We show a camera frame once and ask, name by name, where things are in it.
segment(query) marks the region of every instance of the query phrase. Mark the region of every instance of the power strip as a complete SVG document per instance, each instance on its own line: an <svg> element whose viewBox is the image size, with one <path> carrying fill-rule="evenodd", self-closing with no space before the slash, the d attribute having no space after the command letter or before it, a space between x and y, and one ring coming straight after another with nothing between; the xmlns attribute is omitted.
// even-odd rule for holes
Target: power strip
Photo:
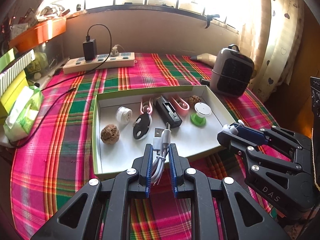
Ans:
<svg viewBox="0 0 320 240"><path fill-rule="evenodd" d="M97 55L94 60L85 61L84 57L81 58L74 58L70 59L64 66L63 72L65 74L70 74L74 72L80 71L88 71L92 70L93 68L97 67L99 64L104 62L106 57L109 54L102 54ZM104 68L117 68L117 67L134 67L134 53L133 52L126 52L120 53L117 57L109 57L105 63L103 63L97 69L104 69Z"/></svg>

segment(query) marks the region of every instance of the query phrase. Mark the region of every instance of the white box tray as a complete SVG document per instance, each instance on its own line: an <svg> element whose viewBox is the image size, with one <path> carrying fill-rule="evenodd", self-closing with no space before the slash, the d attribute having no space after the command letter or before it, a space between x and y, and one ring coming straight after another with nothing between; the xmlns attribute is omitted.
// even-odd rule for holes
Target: white box tray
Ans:
<svg viewBox="0 0 320 240"><path fill-rule="evenodd" d="M212 109L212 114L206 118L207 122L203 127L191 123L190 115L195 111L190 109L187 116L181 117L182 124L171 129L171 142L176 144L180 156L195 160L222 149L217 141L217 133L224 124L231 124L234 119L207 86L159 87L103 93L96 98L92 134L94 173L98 178L109 179L130 168L135 158L143 156L146 144L153 143L155 128L165 128L164 122L154 109L147 136L135 140L132 135L132 124L140 115L142 97L155 97L159 94L167 99L170 95L179 95L185 101L196 95ZM132 110L130 123L126 126L116 121L116 111L120 106ZM120 131L120 139L114 145L105 144L100 139L102 129L108 124L115 124Z"/></svg>

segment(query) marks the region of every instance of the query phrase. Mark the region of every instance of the blue gripper pad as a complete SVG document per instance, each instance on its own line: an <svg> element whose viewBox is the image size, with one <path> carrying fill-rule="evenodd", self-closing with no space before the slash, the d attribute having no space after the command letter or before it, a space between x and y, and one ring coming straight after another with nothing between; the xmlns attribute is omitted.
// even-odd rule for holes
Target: blue gripper pad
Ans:
<svg viewBox="0 0 320 240"><path fill-rule="evenodd" d="M236 136L242 139L252 142L258 146L268 144L268 140L265 138L265 136L259 133L258 131L253 131L248 128L243 128L242 126L239 126L237 130L238 130L238 134Z"/></svg>
<svg viewBox="0 0 320 240"><path fill-rule="evenodd" d="M177 184L177 172L174 166L174 159L171 145L169 145L169 167L170 167L170 177L171 177L171 186L174 197L177 197L178 193L178 184Z"/></svg>
<svg viewBox="0 0 320 240"><path fill-rule="evenodd" d="M152 162L153 162L153 147L150 147L149 157L148 157L148 169L146 177L146 196L149 197L151 189L151 176L152 176Z"/></svg>

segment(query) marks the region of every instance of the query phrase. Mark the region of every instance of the plaid tablecloth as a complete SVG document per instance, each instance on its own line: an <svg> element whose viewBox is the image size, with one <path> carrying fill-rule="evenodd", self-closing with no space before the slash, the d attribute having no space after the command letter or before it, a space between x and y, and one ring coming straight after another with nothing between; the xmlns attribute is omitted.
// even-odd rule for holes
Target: plaid tablecloth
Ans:
<svg viewBox="0 0 320 240"><path fill-rule="evenodd" d="M11 205L15 227L25 238L31 236L89 179L92 168L91 126L93 98L97 93L155 86L198 85L209 79L211 69L188 57L135 54L131 68L95 71L44 91L44 102L34 127L54 100L72 87L76 90L61 98L48 114L33 139L15 153L11 175ZM52 78L49 85L77 73ZM220 97L235 120L253 128L277 125L250 92L240 98ZM262 150L285 159L271 148ZM242 160L227 151L191 163L207 176L233 177L270 212L271 206L244 184ZM191 239L190 201L173 197L169 172L164 171L158 186L146 200L132 201L131 239Z"/></svg>

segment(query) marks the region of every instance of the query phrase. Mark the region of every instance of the white device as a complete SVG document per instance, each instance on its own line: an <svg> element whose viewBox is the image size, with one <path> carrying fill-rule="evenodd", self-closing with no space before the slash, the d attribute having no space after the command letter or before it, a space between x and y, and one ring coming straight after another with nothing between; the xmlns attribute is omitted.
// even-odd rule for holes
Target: white device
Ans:
<svg viewBox="0 0 320 240"><path fill-rule="evenodd" d="M92 70L93 68L97 67L99 64L105 61L106 57L109 54L102 54L97 55L94 60L86 61L84 57L81 58L74 58L70 59L64 66L63 72L65 74L70 74L74 72L80 71L88 71ZM134 67L135 58L133 52L125 52L119 53L117 57L109 57L105 63L103 63L97 69L104 69L104 68L117 68L117 67Z"/></svg>
<svg viewBox="0 0 320 240"><path fill-rule="evenodd" d="M226 96L240 97L254 70L253 61L241 54L236 45L219 51L210 79L210 89Z"/></svg>

